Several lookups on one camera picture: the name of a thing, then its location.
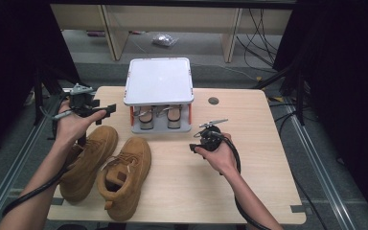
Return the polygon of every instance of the suede boot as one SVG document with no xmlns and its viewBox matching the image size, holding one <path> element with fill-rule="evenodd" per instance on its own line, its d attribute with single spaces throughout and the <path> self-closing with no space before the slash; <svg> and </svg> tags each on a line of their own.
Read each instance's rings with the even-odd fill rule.
<svg viewBox="0 0 368 230">
<path fill-rule="evenodd" d="M 74 146 L 71 149 L 66 160 L 71 162 L 68 172 L 59 180 L 59 190 L 67 201 L 79 202 L 88 196 L 98 169 L 112 155 L 117 143 L 115 128 L 99 126 L 87 136 L 83 147 Z"/>
<path fill-rule="evenodd" d="M 98 173 L 97 185 L 112 219 L 124 221 L 136 212 L 150 165 L 149 144 L 140 137 L 128 139 L 119 155 L 106 160 Z"/>
</svg>

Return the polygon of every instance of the storage box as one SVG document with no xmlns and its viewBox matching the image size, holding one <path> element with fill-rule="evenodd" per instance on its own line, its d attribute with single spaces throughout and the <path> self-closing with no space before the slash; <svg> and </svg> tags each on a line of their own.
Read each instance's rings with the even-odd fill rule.
<svg viewBox="0 0 368 230">
<path fill-rule="evenodd" d="M 186 132 L 191 130 L 191 103 L 194 100 L 190 61 L 176 58 L 138 58 L 130 62 L 124 103 L 130 106 L 130 122 L 134 133 Z M 181 104 L 180 128 L 168 128 L 167 115 L 152 113 L 153 128 L 141 129 L 136 114 L 141 106 Z"/>
</svg>

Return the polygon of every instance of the person's arm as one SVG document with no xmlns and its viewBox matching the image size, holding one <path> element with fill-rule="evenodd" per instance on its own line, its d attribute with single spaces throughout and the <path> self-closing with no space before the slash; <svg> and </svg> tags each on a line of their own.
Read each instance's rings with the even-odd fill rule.
<svg viewBox="0 0 368 230">
<path fill-rule="evenodd" d="M 59 113 L 69 109 L 69 103 L 61 105 Z M 101 110 L 90 117 L 82 118 L 72 113 L 57 123 L 57 138 L 43 162 L 26 185 L 20 196 L 45 184 L 62 168 L 74 143 L 85 134 L 88 127 L 100 120 L 106 111 Z M 43 229 L 57 183 L 39 195 L 21 203 L 8 212 L 0 222 L 0 229 Z"/>
<path fill-rule="evenodd" d="M 231 138 L 227 133 L 222 134 L 229 139 Z M 202 155 L 214 170 L 225 176 L 234 191 L 236 199 L 247 215 L 269 229 L 283 229 L 238 172 L 235 157 L 226 143 L 222 141 L 214 151 L 208 151 L 200 147 L 195 148 L 195 151 Z"/>
</svg>

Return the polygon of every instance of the light wood tabletop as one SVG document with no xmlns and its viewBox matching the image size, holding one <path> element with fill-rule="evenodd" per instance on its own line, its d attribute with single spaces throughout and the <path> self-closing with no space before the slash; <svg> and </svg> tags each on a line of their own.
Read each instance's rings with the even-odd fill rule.
<svg viewBox="0 0 368 230">
<path fill-rule="evenodd" d="M 96 99 L 101 100 L 101 106 L 117 104 L 116 112 L 103 120 L 103 125 L 115 127 L 119 133 L 114 155 L 131 136 L 146 138 L 151 149 L 149 175 L 129 221 L 245 223 L 225 178 L 189 148 L 189 144 L 199 144 L 194 135 L 202 130 L 200 124 L 223 118 L 228 121 L 217 127 L 232 135 L 241 159 L 241 175 L 267 209 L 282 224 L 306 221 L 305 213 L 291 211 L 292 206 L 301 207 L 302 203 L 263 91 L 194 88 L 192 129 L 153 134 L 132 133 L 124 92 L 121 86 L 103 86 Z M 211 97 L 219 103 L 210 104 Z M 95 128 L 92 125 L 87 133 Z M 61 198 L 58 188 L 55 197 Z M 61 205 L 52 205 L 48 219 L 114 221 L 104 209 L 96 183 L 80 203 L 72 205 L 64 200 Z"/>
</svg>

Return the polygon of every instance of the shoe box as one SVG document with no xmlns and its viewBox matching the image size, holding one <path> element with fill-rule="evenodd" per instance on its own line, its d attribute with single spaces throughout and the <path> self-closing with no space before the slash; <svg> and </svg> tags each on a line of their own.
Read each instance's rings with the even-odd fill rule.
<svg viewBox="0 0 368 230">
<path fill-rule="evenodd" d="M 193 100 L 193 81 L 187 58 L 137 58 L 130 62 L 124 103 L 130 108 L 133 133 L 190 131 Z M 171 126 L 168 113 L 172 107 L 179 107 L 179 121 L 175 120 L 178 126 Z M 143 115 L 147 116 L 146 123 L 151 124 L 145 124 Z"/>
</svg>

